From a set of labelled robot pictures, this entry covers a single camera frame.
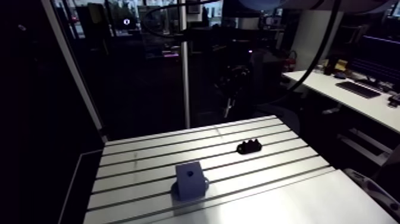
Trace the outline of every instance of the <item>white wall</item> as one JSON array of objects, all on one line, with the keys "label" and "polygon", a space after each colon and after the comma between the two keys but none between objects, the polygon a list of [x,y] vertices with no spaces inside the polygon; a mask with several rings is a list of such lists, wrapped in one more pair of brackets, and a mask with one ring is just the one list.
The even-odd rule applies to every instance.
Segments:
[{"label": "white wall", "polygon": [[[297,52],[296,71],[307,69],[314,59],[325,34],[330,14],[330,11],[317,10],[302,12],[295,40],[292,45],[292,50]],[[321,59],[326,57],[342,17],[343,13],[339,12],[336,16],[330,38]]]}]

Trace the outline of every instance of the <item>glass window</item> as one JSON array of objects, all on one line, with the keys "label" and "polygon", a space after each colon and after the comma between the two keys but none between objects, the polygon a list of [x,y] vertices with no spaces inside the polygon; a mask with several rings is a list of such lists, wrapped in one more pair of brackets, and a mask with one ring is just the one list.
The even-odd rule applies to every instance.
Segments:
[{"label": "glass window", "polygon": [[[185,128],[180,42],[140,25],[149,10],[175,2],[53,0],[111,140]],[[146,24],[173,35],[179,30],[177,10],[156,11]]]}]

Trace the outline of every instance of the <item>glass panel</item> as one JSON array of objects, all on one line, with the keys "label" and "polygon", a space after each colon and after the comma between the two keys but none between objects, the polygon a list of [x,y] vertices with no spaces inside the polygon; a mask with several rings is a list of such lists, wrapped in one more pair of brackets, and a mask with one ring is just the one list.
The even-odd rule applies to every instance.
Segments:
[{"label": "glass panel", "polygon": [[[60,25],[111,140],[184,129],[180,43],[144,31],[162,0],[53,0]],[[179,30],[177,10],[148,26]]]},{"label": "glass panel", "polygon": [[286,91],[280,79],[299,13],[287,11],[284,19],[279,8],[240,5],[218,1],[187,15],[188,27],[203,30],[189,42],[192,127],[273,114],[256,108]]}]

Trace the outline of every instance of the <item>computer monitor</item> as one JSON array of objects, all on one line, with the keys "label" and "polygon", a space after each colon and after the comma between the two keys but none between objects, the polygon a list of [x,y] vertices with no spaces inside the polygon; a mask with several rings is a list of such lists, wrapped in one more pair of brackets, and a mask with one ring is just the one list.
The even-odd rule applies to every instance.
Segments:
[{"label": "computer monitor", "polygon": [[376,80],[400,85],[400,42],[363,36],[347,68]]},{"label": "computer monitor", "polygon": [[261,10],[251,10],[245,7],[239,0],[228,0],[224,1],[222,7],[223,17],[233,17],[233,18],[257,18],[261,14]]}]

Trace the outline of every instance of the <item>black cable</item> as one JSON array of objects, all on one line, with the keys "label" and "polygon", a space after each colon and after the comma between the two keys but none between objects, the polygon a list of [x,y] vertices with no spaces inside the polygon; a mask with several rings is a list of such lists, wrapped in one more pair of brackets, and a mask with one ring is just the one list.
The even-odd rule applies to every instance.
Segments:
[{"label": "black cable", "polygon": [[141,26],[142,26],[142,28],[143,28],[144,30],[146,30],[147,32],[149,32],[150,34],[152,34],[152,35],[154,35],[154,36],[159,36],[159,37],[162,37],[162,38],[178,38],[178,37],[182,37],[182,36],[183,36],[182,34],[180,34],[180,35],[163,35],[163,34],[160,34],[160,33],[157,33],[157,32],[155,32],[155,31],[151,30],[151,29],[146,25],[146,19],[147,19],[147,17],[149,17],[152,13],[154,13],[154,12],[156,12],[156,11],[164,10],[164,9],[167,9],[167,8],[182,7],[182,6],[191,6],[191,5],[204,5],[204,4],[207,4],[207,3],[218,2],[218,1],[220,1],[220,0],[207,0],[207,1],[198,1],[198,2],[187,2],[187,3],[166,5],[166,6],[163,6],[163,7],[155,8],[155,9],[153,9],[153,10],[148,11],[148,12],[145,14],[145,16],[143,16],[143,19],[142,19],[142,21],[141,21],[140,23],[141,23]]},{"label": "black cable", "polygon": [[287,90],[288,93],[286,95],[284,95],[283,97],[281,97],[279,99],[276,99],[274,101],[268,102],[269,104],[273,104],[275,102],[279,102],[279,101],[285,99],[286,97],[288,97],[290,94],[292,94],[292,92],[295,89],[297,89],[299,86],[301,86],[301,84],[303,84],[304,80],[311,74],[311,72],[313,71],[315,66],[318,64],[318,61],[320,60],[322,53],[324,52],[326,43],[329,40],[330,33],[331,33],[333,25],[335,23],[336,16],[338,14],[341,2],[342,2],[342,0],[335,0],[334,3],[333,3],[332,13],[330,14],[329,21],[328,21],[328,26],[326,27],[326,31],[325,31],[324,37],[322,39],[321,45],[320,45],[320,47],[319,47],[314,59],[312,60],[310,66],[308,67],[307,71],[304,73],[304,75],[292,87],[290,87]]}]

